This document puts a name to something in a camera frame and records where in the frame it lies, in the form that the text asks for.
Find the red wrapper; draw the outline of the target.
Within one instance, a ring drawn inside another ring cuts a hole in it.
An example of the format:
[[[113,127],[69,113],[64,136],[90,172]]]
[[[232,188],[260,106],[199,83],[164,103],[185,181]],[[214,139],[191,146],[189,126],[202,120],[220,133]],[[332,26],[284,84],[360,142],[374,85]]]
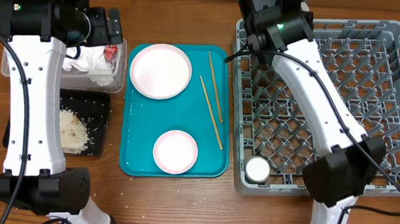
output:
[[[103,50],[103,56],[107,63],[113,63],[118,53],[118,46],[116,45],[106,45]]]

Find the white napkin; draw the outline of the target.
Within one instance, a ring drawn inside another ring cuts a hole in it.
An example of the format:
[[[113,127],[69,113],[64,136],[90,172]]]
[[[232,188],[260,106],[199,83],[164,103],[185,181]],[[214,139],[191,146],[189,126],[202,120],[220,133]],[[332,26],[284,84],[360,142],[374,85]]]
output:
[[[108,76],[108,74],[113,73],[116,58],[113,60],[113,63],[107,63],[103,56],[104,48],[105,46],[67,48],[63,70],[71,71],[76,69],[79,73],[86,73],[89,76],[93,76],[91,80],[99,86],[107,86],[113,83],[113,77]]]

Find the large white plate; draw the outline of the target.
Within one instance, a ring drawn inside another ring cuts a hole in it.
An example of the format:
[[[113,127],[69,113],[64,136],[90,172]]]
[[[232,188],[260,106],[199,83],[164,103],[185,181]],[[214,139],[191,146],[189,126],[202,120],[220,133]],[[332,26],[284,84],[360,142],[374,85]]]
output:
[[[183,92],[192,76],[187,54],[171,44],[154,44],[141,49],[129,71],[133,87],[151,99],[169,99]]]

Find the wooden chopstick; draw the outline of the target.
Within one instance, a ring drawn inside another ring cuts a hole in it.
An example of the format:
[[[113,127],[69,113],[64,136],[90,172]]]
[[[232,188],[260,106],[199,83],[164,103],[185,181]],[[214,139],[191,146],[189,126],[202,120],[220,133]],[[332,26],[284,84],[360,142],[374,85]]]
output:
[[[217,128],[217,125],[216,125],[216,121],[215,121],[215,117],[214,117],[214,114],[213,114],[213,111],[212,111],[212,107],[210,105],[210,99],[208,97],[208,93],[207,93],[207,90],[206,90],[206,87],[205,87],[205,82],[204,82],[204,80],[203,80],[201,75],[199,75],[199,78],[200,78],[200,82],[202,84],[201,86],[202,86],[202,89],[203,89],[203,93],[204,93],[204,97],[205,97],[205,100],[206,100],[207,108],[209,110],[209,114],[210,114],[210,117],[211,117],[211,121],[212,121],[212,125],[213,125],[213,128],[214,128],[214,132],[215,132],[215,136],[216,136],[216,139],[217,139],[217,143],[219,145],[219,149],[222,151],[223,150],[222,142],[221,142],[220,134],[218,132],[218,128]]]
[[[218,111],[218,117],[219,117],[219,121],[220,121],[220,123],[222,123],[223,122],[223,119],[222,119],[222,110],[221,110],[221,106],[220,106],[220,99],[219,99],[219,93],[218,93],[218,90],[217,90],[217,82],[216,82],[216,78],[215,78],[215,71],[214,71],[214,64],[213,64],[213,62],[212,62],[212,56],[211,56],[211,53],[210,53],[210,51],[208,51],[208,59],[209,59],[209,63],[210,63],[210,71],[211,71],[211,77],[212,77],[212,82],[213,82],[213,89],[214,89],[214,92],[215,92],[215,100],[216,100],[216,106],[217,106],[217,111]]]

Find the white rice pile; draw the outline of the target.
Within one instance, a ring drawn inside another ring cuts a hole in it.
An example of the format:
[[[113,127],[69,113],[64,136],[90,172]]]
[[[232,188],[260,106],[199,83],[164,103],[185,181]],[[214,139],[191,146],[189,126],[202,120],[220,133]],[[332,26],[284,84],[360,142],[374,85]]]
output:
[[[85,123],[69,110],[60,110],[59,120],[63,152],[77,155],[86,150],[89,137]]]

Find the small pink plate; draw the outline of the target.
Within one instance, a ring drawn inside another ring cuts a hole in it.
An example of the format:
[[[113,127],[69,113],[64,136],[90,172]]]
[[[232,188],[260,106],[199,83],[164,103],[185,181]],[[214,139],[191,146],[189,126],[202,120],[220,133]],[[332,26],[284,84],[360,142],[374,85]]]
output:
[[[164,132],[153,146],[153,160],[167,174],[188,172],[198,157],[198,145],[185,131]]]

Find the small white cup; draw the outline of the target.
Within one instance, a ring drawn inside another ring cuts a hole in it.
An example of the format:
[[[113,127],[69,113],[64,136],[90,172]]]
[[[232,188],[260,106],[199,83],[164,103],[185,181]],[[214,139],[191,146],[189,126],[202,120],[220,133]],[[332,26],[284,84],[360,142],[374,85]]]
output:
[[[249,183],[263,183],[270,176],[270,165],[263,157],[255,156],[245,164],[245,176]]]

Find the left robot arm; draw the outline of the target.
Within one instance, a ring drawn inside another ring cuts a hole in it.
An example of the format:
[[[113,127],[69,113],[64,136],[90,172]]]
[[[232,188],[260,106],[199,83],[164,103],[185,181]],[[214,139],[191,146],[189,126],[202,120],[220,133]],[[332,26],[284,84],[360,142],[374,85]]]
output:
[[[90,196],[85,168],[69,168],[59,132],[60,79],[69,47],[121,44],[117,9],[90,0],[0,0],[8,54],[10,132],[0,201],[48,223],[116,224]]]

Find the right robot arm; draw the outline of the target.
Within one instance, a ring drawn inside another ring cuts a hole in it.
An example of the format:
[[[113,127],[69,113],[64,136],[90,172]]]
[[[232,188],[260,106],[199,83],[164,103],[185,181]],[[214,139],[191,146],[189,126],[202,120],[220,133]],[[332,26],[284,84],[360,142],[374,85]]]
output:
[[[314,14],[304,0],[237,0],[245,50],[282,78],[308,124],[317,159],[302,169],[313,197],[310,224],[347,224],[386,155],[367,135],[329,77],[314,40]]]

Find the clear plastic waste bin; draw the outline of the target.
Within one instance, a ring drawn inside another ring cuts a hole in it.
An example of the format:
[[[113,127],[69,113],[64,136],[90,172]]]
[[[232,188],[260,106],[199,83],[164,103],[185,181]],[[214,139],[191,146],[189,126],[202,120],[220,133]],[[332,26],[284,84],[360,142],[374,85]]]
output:
[[[127,43],[67,49],[67,57],[61,59],[62,50],[52,51],[38,59],[22,59],[22,66],[29,78],[42,72],[47,66],[61,64],[60,87],[96,92],[117,93],[122,90],[127,64]]]

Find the black food waste tray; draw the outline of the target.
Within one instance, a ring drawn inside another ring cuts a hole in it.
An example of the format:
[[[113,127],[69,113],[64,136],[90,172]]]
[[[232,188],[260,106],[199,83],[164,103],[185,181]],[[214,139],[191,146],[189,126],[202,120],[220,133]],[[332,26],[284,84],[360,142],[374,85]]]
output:
[[[103,152],[111,108],[105,92],[62,89],[60,110],[73,111],[86,125],[88,148],[76,156],[99,156]]]

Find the grey dishwasher rack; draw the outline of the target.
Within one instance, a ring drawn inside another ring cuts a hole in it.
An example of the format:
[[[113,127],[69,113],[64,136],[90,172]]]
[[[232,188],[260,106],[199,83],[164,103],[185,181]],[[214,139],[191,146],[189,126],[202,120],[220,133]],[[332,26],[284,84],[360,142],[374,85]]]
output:
[[[382,137],[382,172],[366,197],[400,191],[400,22],[316,19],[314,38],[324,67],[348,110],[372,137]],[[255,56],[235,58],[234,184],[243,195],[306,195],[302,169],[316,159],[312,134],[287,85]],[[249,183],[245,164],[270,165],[263,183]]]

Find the teal serving tray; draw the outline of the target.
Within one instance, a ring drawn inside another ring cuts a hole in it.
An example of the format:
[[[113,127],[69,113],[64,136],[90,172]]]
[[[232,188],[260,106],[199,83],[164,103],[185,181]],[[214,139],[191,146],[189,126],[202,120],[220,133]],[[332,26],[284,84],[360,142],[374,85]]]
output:
[[[165,100],[150,99],[139,93],[127,78],[119,165],[130,176],[167,177],[153,160],[155,141],[164,132],[177,130],[190,134],[198,145],[198,157],[185,178],[215,178],[222,175],[230,159],[229,72],[226,52],[213,45],[180,45],[192,64],[188,86],[179,95]],[[220,123],[213,89],[208,51],[212,56],[223,122]],[[219,149],[199,75],[202,76],[220,134]]]

